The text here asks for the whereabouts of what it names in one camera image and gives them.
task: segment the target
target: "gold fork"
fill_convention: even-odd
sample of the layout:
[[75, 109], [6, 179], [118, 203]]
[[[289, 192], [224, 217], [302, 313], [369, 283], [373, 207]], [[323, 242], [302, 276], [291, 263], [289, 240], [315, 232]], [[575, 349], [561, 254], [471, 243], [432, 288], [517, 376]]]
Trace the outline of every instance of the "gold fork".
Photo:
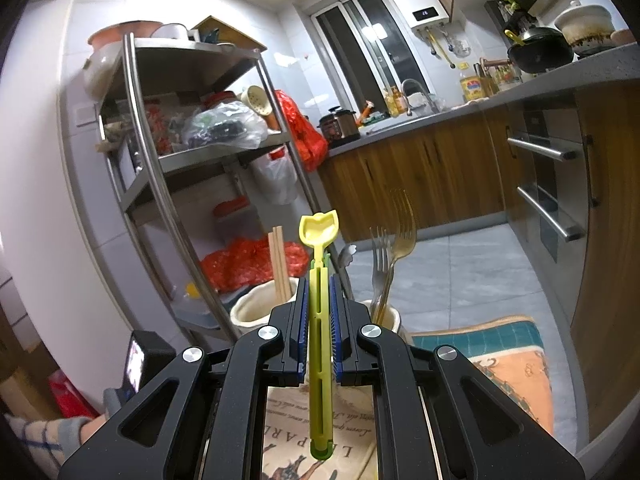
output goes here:
[[404, 189], [392, 190], [391, 199], [396, 209], [396, 215], [398, 216], [398, 226], [396, 227], [394, 244], [391, 247], [391, 264], [389, 265], [389, 272], [386, 276], [385, 288], [382, 291], [378, 308], [371, 313], [371, 319], [375, 324], [381, 324], [385, 317], [386, 302], [389, 298], [396, 262], [412, 253], [417, 238], [414, 210], [411, 207], [411, 202], [409, 202], [406, 191]]

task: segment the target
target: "water heater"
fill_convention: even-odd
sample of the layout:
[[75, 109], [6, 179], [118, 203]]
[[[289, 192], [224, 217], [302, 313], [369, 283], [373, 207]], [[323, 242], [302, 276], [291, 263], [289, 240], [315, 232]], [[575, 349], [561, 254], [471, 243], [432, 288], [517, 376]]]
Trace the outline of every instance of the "water heater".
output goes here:
[[393, 0], [412, 30], [449, 21], [449, 15], [439, 0]]

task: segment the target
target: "oven door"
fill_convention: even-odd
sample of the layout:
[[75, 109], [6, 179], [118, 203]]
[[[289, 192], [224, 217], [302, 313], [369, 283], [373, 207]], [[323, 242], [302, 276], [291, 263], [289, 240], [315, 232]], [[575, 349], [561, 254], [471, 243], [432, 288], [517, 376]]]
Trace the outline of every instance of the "oven door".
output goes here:
[[524, 109], [508, 139], [532, 156], [534, 179], [518, 187], [527, 205], [527, 244], [571, 323], [582, 281], [588, 184], [575, 108]]

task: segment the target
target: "silver fork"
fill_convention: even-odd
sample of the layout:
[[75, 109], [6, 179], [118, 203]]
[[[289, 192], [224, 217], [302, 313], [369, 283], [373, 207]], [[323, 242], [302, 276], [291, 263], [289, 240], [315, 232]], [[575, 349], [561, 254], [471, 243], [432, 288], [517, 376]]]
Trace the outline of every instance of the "silver fork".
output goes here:
[[376, 312], [380, 304], [382, 292], [385, 290], [386, 279], [389, 272], [393, 269], [389, 268], [389, 252], [391, 243], [386, 234], [386, 229], [376, 227], [376, 234], [373, 234], [373, 228], [369, 228], [371, 233], [371, 241], [373, 243], [373, 272], [371, 275], [371, 285], [373, 285], [373, 297], [371, 298], [371, 311]]

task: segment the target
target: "wooden chopstick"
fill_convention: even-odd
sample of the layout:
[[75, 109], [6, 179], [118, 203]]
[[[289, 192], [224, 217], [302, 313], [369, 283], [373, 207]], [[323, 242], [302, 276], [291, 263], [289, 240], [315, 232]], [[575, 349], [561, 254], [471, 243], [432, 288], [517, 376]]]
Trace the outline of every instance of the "wooden chopstick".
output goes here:
[[284, 251], [284, 239], [282, 237], [282, 226], [274, 228], [276, 235], [276, 245], [278, 246], [278, 256], [280, 257], [280, 276], [282, 277], [282, 291], [284, 298], [282, 302], [289, 301], [291, 297], [291, 286], [289, 283], [289, 269], [287, 269], [287, 257]]
[[271, 258], [271, 268], [273, 269], [273, 284], [276, 289], [276, 303], [282, 304], [284, 292], [281, 290], [282, 280], [279, 278], [280, 273], [280, 257], [278, 256], [278, 244], [275, 240], [275, 233], [268, 234], [269, 239], [269, 256]]

